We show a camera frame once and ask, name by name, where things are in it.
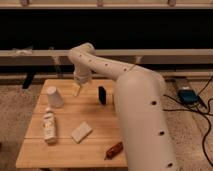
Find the cord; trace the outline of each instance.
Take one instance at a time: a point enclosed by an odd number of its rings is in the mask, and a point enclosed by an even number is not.
[[[198,92],[197,96],[200,97],[200,94],[208,87],[208,85],[210,84],[210,82],[213,80],[213,76],[210,77],[210,79],[208,80],[208,82],[206,83],[206,85]],[[203,150],[203,153],[204,153],[204,156],[206,157],[207,161],[209,162],[209,164],[211,165],[211,167],[213,167],[213,162],[211,161],[211,159],[209,158],[208,154],[207,154],[207,151],[206,151],[206,140],[208,138],[208,135],[210,134],[211,130],[212,130],[212,124],[211,124],[211,121],[209,120],[209,118],[207,116],[213,116],[213,114],[210,113],[211,111],[211,101],[213,101],[213,98],[210,98],[208,99],[208,102],[207,102],[207,111],[206,112],[203,112],[199,109],[198,104],[195,104],[194,106],[188,106],[188,105],[184,105],[182,104],[181,102],[179,102],[178,100],[176,100],[175,98],[169,96],[169,95],[164,95],[165,97],[173,100],[174,102],[178,103],[179,105],[183,106],[184,108],[186,109],[164,109],[164,111],[170,111],[170,112],[173,112],[173,111],[189,111],[189,112],[193,112],[193,113],[196,113],[196,114],[199,114],[200,116],[202,116],[208,123],[208,129],[206,131],[206,133],[204,134],[203,136],[203,139],[202,139],[202,150]]]
[[[209,83],[213,80],[213,75],[210,77],[209,81],[206,83],[206,85],[199,91],[197,96],[199,96],[209,85]]]
[[[211,111],[211,105],[210,105],[210,102],[213,100],[213,98],[210,98],[208,100],[208,110],[207,112],[202,112],[200,111],[200,109],[198,108],[198,106],[195,106],[196,110],[195,109],[192,109],[191,107],[187,106],[187,105],[183,105],[181,102],[179,102],[178,100],[176,100],[175,98],[169,96],[169,95],[164,95],[165,97],[173,100],[174,102],[178,103],[179,105],[185,107],[186,109],[164,109],[164,111],[170,111],[170,112],[173,112],[173,111],[189,111],[189,112],[193,112],[193,113],[196,113],[196,114],[199,114],[200,116],[202,116],[203,118],[206,119],[206,121],[208,122],[208,130],[207,132],[204,134],[203,136],[203,139],[202,139],[202,150],[203,150],[203,153],[204,153],[204,156],[206,157],[207,161],[209,162],[209,164],[211,165],[211,167],[213,167],[213,162],[210,160],[207,152],[206,152],[206,147],[205,147],[205,142],[206,142],[206,139],[209,135],[209,133],[211,132],[212,130],[212,124],[209,120],[209,118],[207,117],[208,116],[213,116],[212,114],[210,114],[209,112]]]
[[[202,139],[202,149],[203,149],[203,153],[207,159],[207,161],[209,162],[209,164],[213,167],[213,162],[211,161],[211,159],[209,158],[207,152],[206,152],[206,146],[205,146],[205,142],[206,142],[206,139],[209,135],[209,133],[211,132],[212,130],[212,124],[209,120],[209,118],[206,116],[206,115],[201,115],[203,118],[206,119],[206,121],[208,122],[208,130],[206,131],[206,133],[204,134],[203,136],[203,139]]]

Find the black wall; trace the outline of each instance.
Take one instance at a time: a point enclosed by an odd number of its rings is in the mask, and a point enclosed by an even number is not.
[[[0,10],[0,49],[213,48],[213,10]]]

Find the white cup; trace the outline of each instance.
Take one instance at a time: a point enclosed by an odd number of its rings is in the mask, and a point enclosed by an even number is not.
[[[61,95],[59,94],[56,87],[49,86],[47,88],[46,93],[47,93],[48,103],[51,107],[60,108],[63,106],[64,104],[63,99],[61,98]]]

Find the sausage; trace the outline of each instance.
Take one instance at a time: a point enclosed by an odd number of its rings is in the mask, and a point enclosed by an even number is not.
[[[107,150],[105,160],[112,159],[122,150],[123,150],[123,143],[122,142],[117,143],[116,145],[111,147],[109,150]]]

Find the white sponge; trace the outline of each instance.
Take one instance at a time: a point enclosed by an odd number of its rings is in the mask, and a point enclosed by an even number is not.
[[[76,143],[80,143],[91,132],[92,128],[86,122],[83,122],[74,131],[72,131],[71,137],[75,140]]]

